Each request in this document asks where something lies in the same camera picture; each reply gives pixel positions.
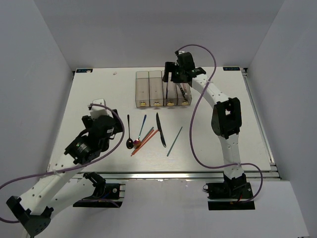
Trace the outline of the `xdof label sticker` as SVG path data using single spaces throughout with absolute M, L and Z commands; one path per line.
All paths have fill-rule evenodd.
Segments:
M 240 67 L 236 66 L 224 66 L 223 67 L 224 71 L 240 71 Z
M 76 69 L 75 71 L 76 73 L 91 73 L 93 72 L 92 68 L 80 68 L 80 69 Z

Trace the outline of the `lone teal chopstick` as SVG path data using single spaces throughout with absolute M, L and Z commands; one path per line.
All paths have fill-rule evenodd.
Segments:
M 174 139 L 174 141 L 173 141 L 173 143 L 172 143 L 172 145 L 171 145 L 171 147 L 170 147 L 170 149 L 169 149 L 169 151 L 168 151 L 168 153 L 166 155 L 167 157 L 169 157 L 169 155 L 170 155 L 170 153 L 171 153 L 171 151 L 172 151 L 172 149 L 173 149 L 173 147 L 174 147 L 174 145 L 175 145 L 175 143 L 176 143 L 176 141 L 177 141 L 182 129 L 183 129 L 183 127 L 181 127 L 180 130 L 178 131 L 178 133 L 177 133 L 177 135 L 176 135 L 176 137 L 175 137 L 175 139 Z

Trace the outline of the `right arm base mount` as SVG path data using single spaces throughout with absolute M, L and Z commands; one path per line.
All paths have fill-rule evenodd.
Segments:
M 227 182 L 206 183 L 203 191 L 208 194 L 210 211 L 255 210 L 252 188 L 249 182 L 231 188 Z

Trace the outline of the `left xdof label sticker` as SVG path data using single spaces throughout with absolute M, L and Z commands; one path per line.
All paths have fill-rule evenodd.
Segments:
M 91 73 L 93 72 L 92 68 L 80 68 L 80 69 L 76 69 L 75 71 L 76 73 Z

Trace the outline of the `clear container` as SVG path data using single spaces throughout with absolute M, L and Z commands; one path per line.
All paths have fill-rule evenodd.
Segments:
M 162 83 L 162 88 L 163 88 L 163 105 L 164 106 L 176 106 L 177 105 L 177 93 L 176 93 L 176 87 L 175 84 L 171 81 L 171 74 L 169 74 L 168 77 L 168 82 L 170 83 L 169 86 L 169 96 L 168 100 L 165 99 L 165 93 L 166 93 L 166 83 Z
M 148 71 L 136 72 L 135 103 L 138 108 L 150 106 Z
M 177 105 L 188 106 L 192 102 L 191 87 L 188 83 L 175 83 L 177 93 Z
M 163 88 L 160 70 L 149 72 L 149 95 L 151 107 L 163 106 Z

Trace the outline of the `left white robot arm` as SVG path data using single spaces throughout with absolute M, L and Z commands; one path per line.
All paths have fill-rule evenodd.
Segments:
M 96 172 L 84 173 L 71 189 L 62 188 L 85 167 L 94 164 L 117 149 L 109 149 L 109 142 L 117 133 L 124 134 L 124 125 L 116 109 L 91 104 L 90 115 L 83 116 L 85 129 L 66 147 L 52 171 L 38 174 L 40 180 L 20 196 L 11 196 L 6 204 L 30 237 L 43 232 L 54 216 L 74 204 L 105 201 L 116 206 L 118 195 Z

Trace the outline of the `aluminium table front rail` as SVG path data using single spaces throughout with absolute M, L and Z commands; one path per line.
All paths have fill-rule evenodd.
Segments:
M 222 172 L 168 172 L 168 173 L 102 173 L 97 172 L 100 176 L 105 179 L 112 180 L 145 180 L 145 179 L 202 179 L 202 180 L 218 180 L 223 181 Z

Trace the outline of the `black handled fork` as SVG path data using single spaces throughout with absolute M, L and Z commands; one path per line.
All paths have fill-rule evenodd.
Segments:
M 187 98 L 186 98 L 186 93 L 185 93 L 185 91 L 184 91 L 182 85 L 181 85 L 180 83 L 177 83 L 176 85 L 177 85 L 178 88 L 180 89 L 181 94 L 182 94 L 182 97 L 184 98 L 184 100 L 187 100 Z

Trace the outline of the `pink handled fork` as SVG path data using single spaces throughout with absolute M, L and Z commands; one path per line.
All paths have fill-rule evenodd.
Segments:
M 188 83 L 183 83 L 183 89 L 184 89 L 184 91 L 186 93 L 186 98 L 188 100 L 189 94 L 190 94 L 190 86 L 189 86 L 189 84 Z

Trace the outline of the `orange chopstick lower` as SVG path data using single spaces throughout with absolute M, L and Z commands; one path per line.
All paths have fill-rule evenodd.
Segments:
M 135 155 L 156 133 L 158 133 L 158 131 L 159 131 L 158 129 L 154 130 L 154 132 L 150 135 L 150 137 L 144 143 L 142 143 L 138 149 L 133 151 L 130 156 L 132 157 L 133 155 Z

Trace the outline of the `right xdof label sticker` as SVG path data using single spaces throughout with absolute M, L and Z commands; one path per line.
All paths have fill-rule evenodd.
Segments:
M 240 71 L 240 67 L 236 66 L 224 66 L 223 67 L 224 71 Z

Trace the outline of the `black knife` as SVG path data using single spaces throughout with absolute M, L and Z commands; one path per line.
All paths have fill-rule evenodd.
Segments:
M 161 139 L 162 145 L 163 145 L 163 147 L 166 147 L 166 142 L 165 142 L 165 138 L 164 138 L 164 135 L 163 135 L 163 131 L 162 131 L 162 127 L 161 127 L 161 123 L 160 123 L 160 119 L 159 119 L 159 114 L 158 113 L 156 113 L 156 122 L 157 122 L 158 130 L 160 132 L 160 139 Z

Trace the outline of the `teal chopstick by spoon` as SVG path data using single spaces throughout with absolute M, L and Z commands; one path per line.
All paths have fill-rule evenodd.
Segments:
M 139 142 L 137 142 L 136 144 L 134 144 L 134 148 L 138 148 L 138 147 L 142 144 L 142 142 L 144 142 L 145 139 L 153 132 L 153 130 L 154 130 L 154 127 L 152 127 L 152 128 L 147 132 L 147 134 L 144 136 L 144 138 L 143 138 L 142 140 L 140 140 Z

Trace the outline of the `black spoon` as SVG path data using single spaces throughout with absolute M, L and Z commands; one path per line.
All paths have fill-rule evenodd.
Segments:
M 128 122 L 128 139 L 126 141 L 126 147 L 128 149 L 132 149 L 134 147 L 133 140 L 131 139 L 130 135 L 130 115 L 127 115 L 127 122 Z

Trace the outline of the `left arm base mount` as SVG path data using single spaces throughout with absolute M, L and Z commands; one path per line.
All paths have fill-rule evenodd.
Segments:
M 92 195 L 75 202 L 73 207 L 80 208 L 120 208 L 125 195 L 125 184 L 109 183 L 101 175 L 91 172 L 84 173 L 94 186 Z

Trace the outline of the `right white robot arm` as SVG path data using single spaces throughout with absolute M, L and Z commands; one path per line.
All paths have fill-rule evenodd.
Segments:
M 176 62 L 166 62 L 163 82 L 188 84 L 200 93 L 198 103 L 204 98 L 212 108 L 211 127 L 218 136 L 223 155 L 224 193 L 231 198 L 241 193 L 246 176 L 241 166 L 238 137 L 242 126 L 241 103 L 218 89 L 201 67 L 196 67 L 190 52 L 176 51 Z

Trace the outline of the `blue handled iridescent spoon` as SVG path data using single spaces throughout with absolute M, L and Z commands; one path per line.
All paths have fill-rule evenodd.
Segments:
M 143 131 L 143 128 L 144 128 L 144 124 L 145 124 L 146 118 L 147 118 L 147 115 L 144 115 L 142 126 L 140 128 L 140 132 L 139 132 L 138 138 L 133 142 L 133 146 L 135 148 L 139 147 L 139 145 L 141 144 L 140 137 L 141 137 L 141 134 L 142 134 L 142 131 Z

